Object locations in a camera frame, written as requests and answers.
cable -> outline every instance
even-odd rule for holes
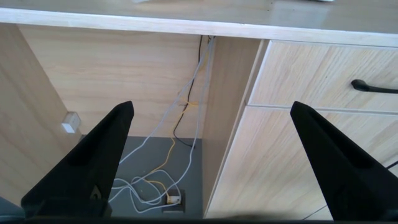
[[[202,40],[203,40],[203,35],[200,36],[200,40],[199,40],[198,65],[199,65],[199,63],[200,63],[200,49],[201,49]],[[191,96],[191,91],[192,91],[192,87],[193,87],[193,83],[194,83],[194,82],[195,82],[195,79],[192,80],[192,84],[191,84],[191,87],[189,88],[189,92],[188,92],[187,104],[184,106],[183,111],[185,111],[185,110],[187,109],[187,106],[188,106],[188,104],[189,104],[189,97]],[[175,130],[177,130],[178,125],[180,124],[181,119],[182,119],[183,117],[184,117],[184,115],[182,115],[182,116],[180,117],[180,119],[177,121],[177,124],[175,125],[174,130],[173,130],[173,135],[174,135],[174,137],[175,137],[179,142],[181,142],[182,144],[184,144],[184,145],[186,145],[186,146],[188,146],[188,147],[192,147],[192,145],[190,145],[190,144],[184,142],[184,141],[181,140],[179,137],[177,137],[177,135],[175,134]]]
[[[398,161],[396,161],[395,163],[393,163],[393,164],[387,166],[386,168],[387,168],[387,169],[391,169],[391,168],[393,168],[393,167],[396,166],[396,165],[398,165]]]
[[[210,49],[210,44],[207,46],[205,54],[207,53],[208,49]],[[138,146],[137,148],[135,148],[133,151],[131,151],[128,155],[126,155],[123,159],[120,160],[119,165],[122,164],[129,156],[131,156],[131,154],[135,153],[138,149],[142,148],[144,146],[144,144],[148,141],[148,139],[154,135],[154,133],[157,131],[157,129],[160,127],[160,125],[164,122],[165,118],[167,117],[167,115],[169,114],[169,112],[171,111],[171,109],[173,109],[173,107],[177,104],[177,101],[181,98],[182,93],[187,89],[188,85],[191,84],[191,82],[196,78],[196,76],[198,75],[198,71],[200,68],[200,65],[203,63],[203,55],[200,57],[200,63],[197,66],[197,69],[195,70],[193,77],[191,80],[189,80],[185,86],[183,86],[183,88],[181,89],[181,92],[177,95],[176,99],[174,100],[174,102],[172,103],[172,105],[167,109],[167,111],[165,112],[165,114],[163,115],[162,119],[160,120],[159,124],[156,126],[156,128],[148,135],[148,137],[145,138],[144,142]]]
[[[188,109],[189,109],[189,108],[183,110],[183,111],[181,112],[181,114],[180,114],[178,117],[181,118],[181,117],[184,115],[184,113],[185,113],[186,111],[188,111]],[[172,150],[173,150],[173,148],[174,148],[174,146],[175,146],[175,141],[174,141],[174,139],[171,138],[171,140],[172,140],[173,144],[172,144],[172,146],[170,147],[169,152],[167,153],[166,160],[164,161],[164,163],[163,163],[162,165],[160,165],[160,166],[156,167],[155,169],[153,169],[152,171],[150,171],[150,173],[153,172],[153,171],[157,171],[158,169],[160,169],[160,168],[162,168],[164,165],[166,165],[167,161],[169,160],[170,153],[172,152]]]
[[[208,46],[207,46],[207,48],[206,48],[206,53],[204,54],[204,55],[206,55],[206,54],[207,54],[207,51],[210,52],[210,53],[209,53],[209,56],[208,56],[208,58],[207,58],[207,59],[208,59],[208,63],[207,63],[207,66],[206,66],[206,81],[205,81],[205,85],[204,85],[203,88],[202,88],[202,93],[201,93],[201,97],[200,97],[200,101],[199,101],[199,106],[198,106],[197,128],[196,128],[196,132],[195,132],[195,138],[194,138],[194,140],[193,140],[193,145],[192,145],[191,150],[190,150],[189,163],[188,163],[188,166],[187,166],[187,168],[185,169],[184,173],[182,174],[182,176],[181,176],[181,177],[178,179],[178,181],[176,181],[176,182],[174,182],[174,180],[171,178],[171,176],[170,176],[166,171],[160,170],[160,169],[155,170],[155,171],[153,171],[153,172],[150,172],[150,173],[148,173],[147,175],[145,175],[145,176],[143,176],[143,177],[135,177],[135,178],[133,178],[133,179],[131,180],[131,183],[128,183],[127,181],[125,181],[125,180],[123,180],[123,179],[116,178],[116,179],[115,179],[115,182],[116,182],[116,181],[121,181],[121,182],[124,182],[125,185],[124,185],[124,186],[120,186],[120,187],[112,187],[112,189],[114,189],[114,190],[117,190],[117,189],[118,189],[119,192],[117,192],[116,195],[115,195],[114,197],[112,197],[112,198],[109,200],[109,202],[113,201],[124,189],[129,189],[129,190],[130,190],[130,191],[129,191],[129,192],[130,192],[130,199],[131,199],[131,202],[132,202],[132,204],[133,204],[133,207],[134,207],[134,209],[136,210],[137,213],[144,213],[144,212],[147,212],[147,211],[149,211],[149,210],[156,209],[156,208],[163,208],[163,207],[169,207],[169,206],[174,206],[174,205],[176,205],[176,203],[170,204],[170,205],[160,205],[160,206],[154,206],[154,207],[147,208],[147,209],[145,209],[145,210],[139,211],[139,210],[136,208],[136,205],[135,205],[135,203],[134,203],[134,199],[133,199],[132,196],[133,196],[133,195],[136,196],[137,199],[138,199],[141,203],[145,203],[145,204],[148,204],[148,205],[157,205],[157,204],[159,204],[159,203],[161,202],[162,197],[163,197],[172,187],[174,187],[174,186],[175,186],[175,188],[178,190],[178,194],[181,195],[181,194],[180,194],[180,190],[179,190],[179,188],[177,187],[177,184],[185,177],[185,175],[186,175],[186,173],[188,172],[188,170],[189,170],[189,168],[190,168],[190,166],[191,166],[191,163],[192,163],[192,152],[193,152],[193,149],[194,149],[194,145],[195,145],[195,143],[196,143],[196,141],[197,141],[198,132],[199,132],[199,127],[200,127],[201,107],[202,107],[202,104],[203,104],[203,99],[204,99],[204,95],[205,95],[205,90],[207,89],[208,84],[209,84],[209,82],[210,82],[210,61],[211,61],[211,56],[212,56],[212,54],[211,54],[212,47],[213,47],[213,39],[212,39],[212,40],[210,41],[210,43],[208,44]],[[151,132],[151,134],[150,134],[148,137],[146,137],[146,139],[144,140],[144,142],[143,142],[139,147],[135,148],[135,149],[134,149],[132,152],[130,152],[126,157],[124,157],[124,158],[119,162],[119,164],[121,164],[121,163],[122,163],[123,161],[125,161],[129,156],[131,156],[134,152],[136,152],[138,149],[140,149],[140,148],[146,143],[146,141],[156,132],[156,130],[160,127],[160,125],[164,122],[165,117],[168,115],[168,113],[170,112],[170,110],[175,106],[175,104],[177,103],[177,101],[180,99],[181,94],[185,91],[185,89],[187,88],[187,86],[188,86],[189,84],[191,84],[191,82],[193,81],[193,79],[196,77],[196,75],[197,75],[197,73],[198,73],[198,70],[199,70],[199,68],[200,68],[200,66],[201,66],[201,64],[202,64],[202,62],[203,62],[203,58],[204,58],[204,56],[202,55],[201,58],[200,58],[200,62],[199,62],[199,64],[198,64],[198,66],[197,66],[197,69],[195,70],[195,73],[193,74],[193,78],[182,88],[181,92],[178,94],[178,96],[177,96],[177,98],[175,99],[175,101],[172,103],[172,105],[170,106],[170,108],[165,112],[163,118],[160,120],[160,123],[157,125],[157,127]],[[145,201],[145,200],[143,200],[143,199],[140,198],[140,196],[138,195],[137,191],[134,189],[133,185],[136,184],[136,183],[138,183],[138,182],[140,182],[140,181],[142,181],[142,180],[144,180],[144,179],[147,178],[148,176],[157,173],[157,172],[163,172],[163,173],[165,173],[165,174],[170,178],[170,180],[172,180],[173,184],[172,184],[171,186],[169,186],[169,187],[165,190],[164,193],[161,194],[161,193],[159,192],[159,190],[158,190],[151,182],[147,182],[149,185],[151,185],[153,188],[156,189],[156,191],[158,192],[159,196],[158,196],[157,198],[152,199],[152,200]]]

wood grain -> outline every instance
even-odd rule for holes
[[[67,113],[16,25],[0,24],[0,196],[21,198],[78,142]]]
[[[398,88],[398,49],[272,41],[249,105],[397,112],[393,94],[366,93],[351,86]]]
[[[203,211],[211,203],[218,172],[222,169],[231,137],[244,105],[246,86],[252,77],[257,51],[265,41],[217,37],[208,108],[203,132]]]
[[[68,111],[79,114],[83,134],[118,103],[132,100],[135,115],[129,135],[149,135],[198,63],[200,38],[194,35],[36,26],[20,29]],[[204,38],[202,52],[206,41]],[[195,80],[192,101],[200,99],[205,70],[203,67]],[[170,137],[187,94],[188,88],[155,136]],[[197,111],[187,111],[177,136],[194,137]]]
[[[1,0],[0,22],[398,47],[395,0]]]
[[[381,164],[398,158],[398,116],[321,113]],[[244,110],[209,217],[260,213],[301,220],[326,205],[289,110]]]

cabinet door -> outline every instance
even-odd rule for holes
[[[398,111],[395,94],[355,90],[351,82],[398,89],[398,49],[273,40],[249,105]]]
[[[398,158],[398,116],[321,113],[381,164]],[[326,205],[289,110],[244,110],[206,217],[301,220]]]

desk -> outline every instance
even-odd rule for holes
[[[325,201],[287,113],[294,100],[383,165],[398,158],[396,96],[349,85],[398,88],[397,10],[395,0],[0,0],[0,194],[18,204],[121,101],[136,107],[129,135],[147,136],[192,76],[199,35],[202,49],[215,35],[200,132],[203,216],[303,219]],[[170,136],[184,104],[156,136]],[[79,133],[62,131],[67,111],[80,115]],[[187,112],[179,136],[193,137],[196,115]]]

gray carpet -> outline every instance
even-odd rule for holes
[[[185,142],[191,143],[192,139],[183,139]],[[123,151],[122,158],[139,146],[144,141],[140,137],[128,137],[126,146]],[[128,182],[135,176],[143,176],[152,169],[161,165],[172,144],[170,138],[151,138],[145,146],[136,151],[130,158],[124,161],[118,169],[116,177],[126,179]],[[177,181],[189,161],[190,147],[177,142],[168,163],[164,166],[171,177]],[[171,185],[170,179],[165,174],[154,174],[150,180],[158,180],[163,182],[166,187]],[[151,218],[201,218],[202,217],[202,182],[201,182],[201,140],[197,141],[197,146],[192,155],[192,164],[186,176],[178,184],[180,189],[185,190],[186,207],[185,213],[162,213],[161,209],[155,209],[143,214],[138,214],[130,199],[128,190],[124,190],[116,199],[111,202],[113,209],[112,216],[114,217],[151,217]],[[136,189],[142,198],[152,199],[157,196],[157,192],[148,184],[140,183],[136,185]],[[116,190],[111,192],[111,197],[116,193]],[[148,205],[139,203],[136,198],[137,208],[143,210],[148,208]]]

